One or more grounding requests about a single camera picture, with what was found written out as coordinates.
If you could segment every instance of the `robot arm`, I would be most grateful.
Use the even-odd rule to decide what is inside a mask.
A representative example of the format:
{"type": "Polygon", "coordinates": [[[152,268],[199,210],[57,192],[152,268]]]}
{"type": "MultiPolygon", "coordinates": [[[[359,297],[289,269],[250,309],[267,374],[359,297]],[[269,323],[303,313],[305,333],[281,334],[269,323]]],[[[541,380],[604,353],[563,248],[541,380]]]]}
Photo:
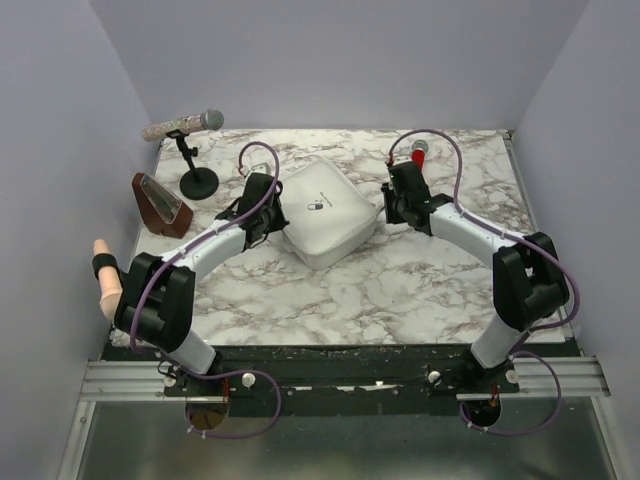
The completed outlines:
{"type": "MultiPolygon", "coordinates": [[[[496,315],[471,345],[470,353],[480,371],[500,366],[534,322],[550,316],[569,300],[564,275],[538,253],[464,218],[451,197],[431,196],[415,163],[393,165],[389,174],[391,183],[382,186],[387,223],[408,223],[429,236],[451,242],[493,270],[496,315]]],[[[547,235],[508,233],[557,258],[547,235]]]]}
{"type": "Polygon", "coordinates": [[[131,262],[129,272],[120,274],[119,279],[115,259],[106,251],[96,252],[93,266],[96,277],[100,279],[103,297],[107,286],[111,292],[115,283],[122,283],[119,299],[111,294],[105,297],[111,307],[109,310],[103,308],[105,315],[119,330],[129,333],[136,307],[149,280],[163,264],[180,253],[180,258],[166,268],[153,285],[140,315],[137,337],[159,348],[191,371],[214,373],[220,355],[216,355],[215,349],[191,330],[195,286],[225,260],[254,247],[270,233],[282,230],[287,225],[279,199],[282,185],[278,183],[276,191],[258,211],[240,224],[222,228],[257,205],[272,181],[273,177],[268,174],[250,174],[242,197],[220,213],[207,230],[185,245],[160,256],[148,253],[137,255],[131,262]],[[219,233],[209,238],[212,231],[219,233]],[[107,281],[107,274],[113,274],[115,278],[107,281]],[[112,304],[116,301],[114,312],[112,304]]]}

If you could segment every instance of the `light purple wall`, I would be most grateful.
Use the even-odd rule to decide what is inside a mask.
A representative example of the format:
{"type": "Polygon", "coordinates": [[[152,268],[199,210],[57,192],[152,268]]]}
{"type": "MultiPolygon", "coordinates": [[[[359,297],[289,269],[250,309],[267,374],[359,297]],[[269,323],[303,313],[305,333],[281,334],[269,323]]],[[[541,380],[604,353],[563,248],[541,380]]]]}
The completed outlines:
{"type": "Polygon", "coordinates": [[[84,368],[106,340],[91,271],[128,261],[142,104],[86,0],[0,15],[0,478],[55,478],[84,368]]]}
{"type": "Polygon", "coordinates": [[[540,227],[583,292],[640,473],[640,2],[592,0],[515,136],[540,227]]]}
{"type": "Polygon", "coordinates": [[[587,0],[91,0],[153,121],[515,127],[587,0]]]}

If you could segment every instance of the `brown metronome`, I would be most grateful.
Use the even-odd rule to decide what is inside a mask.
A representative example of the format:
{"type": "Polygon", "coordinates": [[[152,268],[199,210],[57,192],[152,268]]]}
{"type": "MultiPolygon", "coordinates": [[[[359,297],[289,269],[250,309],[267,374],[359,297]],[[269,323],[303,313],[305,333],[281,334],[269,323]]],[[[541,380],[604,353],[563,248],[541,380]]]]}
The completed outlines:
{"type": "Polygon", "coordinates": [[[145,173],[131,181],[142,221],[151,233],[182,238],[187,233],[193,211],[175,194],[145,173]]]}

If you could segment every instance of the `marble tabletop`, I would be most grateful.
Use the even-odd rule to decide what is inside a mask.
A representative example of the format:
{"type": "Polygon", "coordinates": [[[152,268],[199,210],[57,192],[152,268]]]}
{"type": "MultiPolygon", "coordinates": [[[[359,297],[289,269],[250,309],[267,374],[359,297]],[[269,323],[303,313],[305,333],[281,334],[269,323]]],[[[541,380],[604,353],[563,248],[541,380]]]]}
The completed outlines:
{"type": "MultiPolygon", "coordinates": [[[[161,254],[193,238],[241,195],[237,157],[248,142],[272,145],[282,177],[318,159],[333,162],[376,206],[380,185],[388,181],[384,160],[403,131],[228,130],[192,134],[199,149],[196,165],[220,178],[220,188],[202,201],[185,200],[194,211],[181,239],[140,233],[136,253],[161,254]]],[[[500,132],[450,131],[464,155],[460,200],[470,211],[512,230],[531,232],[525,205],[500,132]]],[[[423,170],[432,194],[452,194],[454,152],[439,137],[405,140],[397,161],[412,142],[424,138],[429,152],[423,170]]],[[[245,162],[271,162],[252,148],[245,162]]],[[[164,141],[155,178],[180,195],[186,164],[175,142],[164,141]]],[[[373,237],[332,267],[314,271],[288,251],[277,232],[255,249],[229,259],[196,288],[193,329],[213,345],[325,345],[466,343],[474,341],[494,313],[491,272],[455,245],[386,225],[378,216],[373,237]]],[[[530,341],[561,342],[559,330],[530,341]]],[[[128,336],[116,333],[116,345],[128,336]]]]}

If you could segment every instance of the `screw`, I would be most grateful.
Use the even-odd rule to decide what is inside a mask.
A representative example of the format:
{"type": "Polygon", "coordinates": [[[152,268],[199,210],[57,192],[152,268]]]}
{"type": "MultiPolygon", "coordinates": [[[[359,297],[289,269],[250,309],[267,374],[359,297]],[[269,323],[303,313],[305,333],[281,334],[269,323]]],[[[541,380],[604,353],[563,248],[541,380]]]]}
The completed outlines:
{"type": "Polygon", "coordinates": [[[440,372],[438,372],[437,370],[433,370],[427,375],[427,380],[429,380],[429,383],[437,385],[440,383],[440,377],[442,377],[442,375],[440,375],[440,372]]]}
{"type": "Polygon", "coordinates": [[[507,382],[512,383],[514,385],[518,383],[518,380],[520,379],[518,372],[516,372],[515,370],[507,370],[507,373],[505,373],[504,376],[507,379],[507,382]]]}
{"type": "Polygon", "coordinates": [[[253,384],[256,383],[256,377],[253,373],[245,373],[242,376],[242,385],[247,388],[253,387],[253,384]]]}

